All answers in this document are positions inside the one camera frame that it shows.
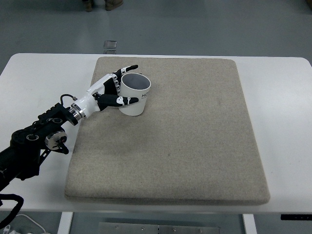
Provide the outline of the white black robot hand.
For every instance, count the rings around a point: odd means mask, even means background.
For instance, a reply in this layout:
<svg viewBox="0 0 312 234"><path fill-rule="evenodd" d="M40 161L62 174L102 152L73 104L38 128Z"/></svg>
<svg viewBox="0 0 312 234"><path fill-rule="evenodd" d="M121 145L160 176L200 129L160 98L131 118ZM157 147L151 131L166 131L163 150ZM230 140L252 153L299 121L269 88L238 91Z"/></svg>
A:
<svg viewBox="0 0 312 234"><path fill-rule="evenodd" d="M123 67L96 81L82 98L74 101L71 105L71 114L75 118L88 118L94 112L103 111L107 107L123 107L139 102L137 97L118 96L122 75L137 68L137 64Z"/></svg>

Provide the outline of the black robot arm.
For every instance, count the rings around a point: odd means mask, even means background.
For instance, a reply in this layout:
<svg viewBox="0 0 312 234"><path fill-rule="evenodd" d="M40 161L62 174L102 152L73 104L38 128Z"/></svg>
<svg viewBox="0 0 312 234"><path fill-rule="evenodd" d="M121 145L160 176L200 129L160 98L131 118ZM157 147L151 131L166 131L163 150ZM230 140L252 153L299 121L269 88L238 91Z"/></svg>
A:
<svg viewBox="0 0 312 234"><path fill-rule="evenodd" d="M39 168L51 151L68 154L65 146L67 135L62 125L90 117L107 107L123 107L138 102L136 97L122 97L121 77L137 69L127 66L107 74L94 83L80 99L74 99L70 107L63 102L38 116L32 125L12 133L10 146L0 153L0 188L4 189L15 179L25 180L39 174Z"/></svg>

